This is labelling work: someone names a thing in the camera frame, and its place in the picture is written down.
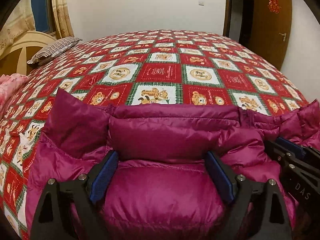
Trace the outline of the cream wooden headboard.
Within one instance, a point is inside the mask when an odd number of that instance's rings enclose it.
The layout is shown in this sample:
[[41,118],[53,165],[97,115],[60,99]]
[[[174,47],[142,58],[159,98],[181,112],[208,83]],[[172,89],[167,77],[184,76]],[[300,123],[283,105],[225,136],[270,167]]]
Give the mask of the cream wooden headboard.
[[39,31],[26,32],[1,55],[1,75],[14,73],[28,75],[32,68],[27,61],[40,49],[55,40],[55,37]]

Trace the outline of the grey striped pillow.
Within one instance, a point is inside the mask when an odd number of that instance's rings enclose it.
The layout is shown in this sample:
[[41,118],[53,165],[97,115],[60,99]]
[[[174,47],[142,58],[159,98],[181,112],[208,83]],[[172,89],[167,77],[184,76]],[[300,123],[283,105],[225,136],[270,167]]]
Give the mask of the grey striped pillow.
[[82,41],[82,39],[71,36],[56,40],[52,44],[40,49],[29,61],[27,61],[27,64],[38,66],[44,65],[73,48],[80,41]]

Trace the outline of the brown wooden door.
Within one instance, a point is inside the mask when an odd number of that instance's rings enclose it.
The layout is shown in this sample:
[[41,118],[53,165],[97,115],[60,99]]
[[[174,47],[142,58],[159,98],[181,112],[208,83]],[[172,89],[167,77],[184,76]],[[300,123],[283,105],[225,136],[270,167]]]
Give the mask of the brown wooden door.
[[[268,9],[268,0],[253,0],[253,24],[247,48],[281,70],[292,21],[292,0],[279,0],[278,14]],[[279,33],[286,33],[285,42]]]

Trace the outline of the red door decoration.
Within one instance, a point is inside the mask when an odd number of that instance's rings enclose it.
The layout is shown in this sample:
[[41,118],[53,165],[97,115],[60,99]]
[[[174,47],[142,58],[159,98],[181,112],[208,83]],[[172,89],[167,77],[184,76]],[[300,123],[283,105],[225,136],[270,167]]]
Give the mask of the red door decoration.
[[279,6],[279,0],[268,0],[268,9],[270,12],[278,14],[281,9]]

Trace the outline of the magenta quilted down jacket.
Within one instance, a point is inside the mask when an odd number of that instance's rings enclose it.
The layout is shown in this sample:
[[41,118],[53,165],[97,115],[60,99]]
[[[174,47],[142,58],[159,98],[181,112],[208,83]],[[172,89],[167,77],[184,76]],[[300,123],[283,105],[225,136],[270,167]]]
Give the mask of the magenta quilted down jacket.
[[49,179],[76,179],[114,150],[119,165],[98,206],[112,238],[207,239],[225,207],[204,153],[264,183],[279,178],[264,151],[277,137],[319,148],[319,103],[266,116],[236,106],[93,106],[60,89],[29,171],[27,224]]

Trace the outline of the pink floral blanket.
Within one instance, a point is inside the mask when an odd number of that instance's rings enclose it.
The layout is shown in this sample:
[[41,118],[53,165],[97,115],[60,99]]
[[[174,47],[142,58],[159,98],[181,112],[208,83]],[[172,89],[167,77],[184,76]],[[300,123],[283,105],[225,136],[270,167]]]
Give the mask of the pink floral blanket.
[[13,95],[13,93],[18,90],[23,84],[29,80],[26,75],[14,73],[11,75],[3,74],[1,76],[1,111],[3,111],[6,103]]

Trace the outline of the beige patterned curtain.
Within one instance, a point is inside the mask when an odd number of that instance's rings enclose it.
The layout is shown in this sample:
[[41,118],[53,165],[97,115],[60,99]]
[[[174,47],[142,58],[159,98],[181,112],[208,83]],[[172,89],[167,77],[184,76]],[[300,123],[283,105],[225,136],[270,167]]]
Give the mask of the beige patterned curtain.
[[20,0],[1,28],[1,53],[28,31],[74,36],[67,0]]

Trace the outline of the red patchwork bear bedspread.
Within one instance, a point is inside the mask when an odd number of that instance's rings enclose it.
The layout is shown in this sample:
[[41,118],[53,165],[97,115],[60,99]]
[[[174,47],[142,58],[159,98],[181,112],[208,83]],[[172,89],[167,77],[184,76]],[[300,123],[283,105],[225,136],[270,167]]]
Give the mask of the red patchwork bear bedspread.
[[1,112],[1,209],[27,239],[27,181],[58,89],[95,106],[235,105],[280,115],[306,105],[275,66],[230,38],[186,30],[123,33],[78,44],[37,67]]

